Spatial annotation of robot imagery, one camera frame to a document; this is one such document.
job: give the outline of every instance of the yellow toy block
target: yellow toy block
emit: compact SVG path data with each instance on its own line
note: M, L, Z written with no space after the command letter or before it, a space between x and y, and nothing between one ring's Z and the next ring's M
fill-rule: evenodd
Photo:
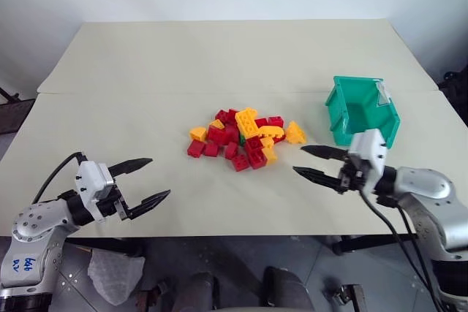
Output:
M278 160L278 156L275 154L273 148L263 148L263 154L266 157L266 164L274 164Z
M247 113L252 117L256 118L258 115L258 112L255 109L252 109L251 107L246 108L244 111L247 111Z
M262 142L263 147L267 149L272 149L273 145L275 145L275 142L272 137L264 137L260 139L260 142Z
M258 135L258 127L255 123L257 111L250 107L235 114L235 121L241 134L246 138L252 138Z
M286 128L286 140L291 144L302 144L307 141L307 137L300 126L296 122L291 121Z
M284 135L284 130L278 126L261 126L259 128L262 137L281 138Z
M220 120L214 120L210 123L210 126L215 126L218 129L224 129L224 124Z
M190 137L193 140L198 140L204 142L206 140L206 128L205 127L195 127L190 129Z

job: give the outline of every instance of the toy block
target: toy block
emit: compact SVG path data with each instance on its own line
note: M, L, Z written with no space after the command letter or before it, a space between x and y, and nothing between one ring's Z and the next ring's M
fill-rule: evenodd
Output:
M216 116L214 116L214 119L220 120L222 123L227 123L229 121L229 113L224 110L220 110Z
M286 134L283 134L283 136L281 138L273 138L273 141L276 143L278 142L282 142L283 140L286 139Z
M257 149L247 154L250 165L254 170L259 169L266 165L266 156L262 149Z
M215 126L209 126L206 139L215 142L217 145L226 145L228 142L226 129L219 129Z
M252 109L251 107L247 107L244 111L246 111L253 119L255 119L258 115L258 112L255 109Z
M205 156L210 157L217 157L219 152L219 145L215 144L214 142L209 142L205 146L204 154Z
M266 118L258 118L257 120L255 120L255 124L258 128L260 128L261 126L267 126L268 121L266 120Z
M306 134L295 121L291 121L286 128L286 141L291 144L299 144L307 141Z
M205 148L204 142L201 142L199 140L193 140L189 148L187 149L187 155L198 158L203 153L204 148Z
M275 154L275 150L273 148L263 148L263 154L266 157L266 164L274 164L278 160L278 156Z
M251 153L252 151L263 148L263 144L260 142L260 138L255 136L246 140L244 148L247 153Z
M227 147L226 151L224 152L224 157L228 160L233 159L235 156L237 156L238 152L238 145L236 142L230 142Z
M284 121L281 118L281 116L268 117L268 125L269 126L278 126L278 127L283 128Z
M246 108L245 110L239 111L235 114L237 127L246 139L258 135L258 127L257 124L255 124L256 115L257 111L250 108Z
M281 138L284 135L284 130L278 126L262 126L259 128L261 137Z
M237 110L229 109L227 112L227 122L229 124L236 124L235 122L235 114L238 113Z
M214 120L210 123L210 126L215 126L217 129L224 129L224 124L220 120Z
M245 155L234 156L231 162L233 163L236 172L249 168L249 160L247 160Z
M190 129L190 137L192 140L198 140L199 142L204 142L206 140L206 128L205 127L195 127Z
M260 139L260 142L262 143L263 147L267 149L272 149L273 145L275 144L272 137L264 137Z
M229 142L235 142L236 144L238 144L239 143L239 130L237 129L237 127L232 124L227 124L225 130L226 130L227 140Z

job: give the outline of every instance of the red toy block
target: red toy block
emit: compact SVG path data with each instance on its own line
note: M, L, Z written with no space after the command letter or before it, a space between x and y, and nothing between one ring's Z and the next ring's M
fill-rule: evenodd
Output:
M227 140L226 129L219 129L212 125L208 127L206 139L211 140L219 146L226 145L229 142L229 140Z
M198 158L203 153L204 148L205 148L204 142L193 140L192 144L190 144L189 148L187 149L187 155Z
M254 170L266 165L267 159L262 149L257 149L247 154L250 165Z
M251 153L252 151L262 150L263 144L260 141L260 138L256 135L255 137L249 138L246 140L244 144L244 149L246 149L247 153Z
M249 168L249 160L245 155L237 155L231 160L236 172Z
M219 146L214 142L209 142L205 146L205 156L217 157L219 152Z
M236 125L237 122L235 122L235 114L238 113L237 110L233 110L233 109L229 109L229 111L227 112L227 122L232 124L232 125Z
M236 144L239 142L239 130L237 126L227 124L224 130L226 131L228 142L235 142Z
M257 118L255 120L255 124L257 125L258 128L260 128L261 126L267 126L268 121L266 120L266 118Z
M281 116L268 117L268 125L269 126L278 126L278 127L283 128L284 121L281 118Z
M238 145L235 142L230 142L227 147L226 151L224 152L224 157L228 160L232 160L238 152Z
M223 124L226 124L229 121L229 113L224 110L220 110L216 116L214 116L215 120L220 120Z
M283 140L286 139L286 133L284 133L284 135L281 137L281 138L273 138L273 141L276 143L278 142L282 142Z

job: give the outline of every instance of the green plastic bin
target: green plastic bin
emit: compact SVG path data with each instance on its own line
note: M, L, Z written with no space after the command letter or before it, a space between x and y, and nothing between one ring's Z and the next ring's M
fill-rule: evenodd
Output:
M335 87L325 105L337 145L349 145L354 133L378 128L391 148L400 118L383 79L335 76Z

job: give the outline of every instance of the black cable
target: black cable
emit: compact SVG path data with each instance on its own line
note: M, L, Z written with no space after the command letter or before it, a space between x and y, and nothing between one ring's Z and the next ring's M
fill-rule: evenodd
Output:
M438 305L442 310L444 310L442 303L435 296L434 287L432 286L432 282L431 282L431 277L429 276L429 272L427 270L426 263L424 262L423 255L421 254L421 250L419 249L419 245L416 242L415 235L411 231L410 224L408 223L408 219L406 215L404 214L403 209L401 208L400 205L397 205L396 208L398 208L398 211L400 212L400 216L403 219L404 226L406 227L409 238L411 239L412 247L415 249L416 256L418 256L420 266L423 268L424 277L426 278L426 281L428 284L427 288L429 290L429 293L431 294L432 302L435 305Z
M419 279L423 282L424 286L426 288L429 288L429 286L427 285L426 283L426 280L423 278L423 276L421 275L421 273L419 272L419 270L416 268L414 262L412 261L411 257L410 257L410 254L408 253L408 250L407 248L404 246L403 242L401 241L401 238L400 236L398 235L398 233L396 232L395 228L393 227L392 223L390 223L390 221L387 219L387 217L385 217L380 211L378 211L378 209L375 208L375 206L373 206L373 204L371 204L371 202L369 201L369 199L367 198L367 196L362 192L362 190L359 190L359 195L361 196L361 198L363 199L363 201L366 203L367 207L371 209L371 211L373 213L375 213L375 215L377 217L379 217L386 225L387 227L389 228L389 230L392 232L392 235L393 237L395 238L396 242L400 245L400 248L401 250L403 251L404 255L407 257L408 259L408 262L409 264L411 265L412 269L416 272L416 274L418 275Z
M36 204L39 199L41 198L42 196L42 193L44 193L44 190L48 187L49 183L52 181L52 179L54 179L54 177L57 175L57 173L60 172L60 170L62 168L65 167L66 164L68 164L70 161L72 161L73 159L77 159L78 161L78 164L80 164L82 161L86 161L86 156L84 156L83 153L81 152L77 152L77 153L73 153L71 154L70 156L68 156L65 160L63 160L60 165L57 166L57 168L54 169L54 171L49 175L49 177L45 180L44 184L42 184L41 186L41 189L39 189L39 191L37 192L36 196L34 197L34 199L32 200L32 203L33 204Z

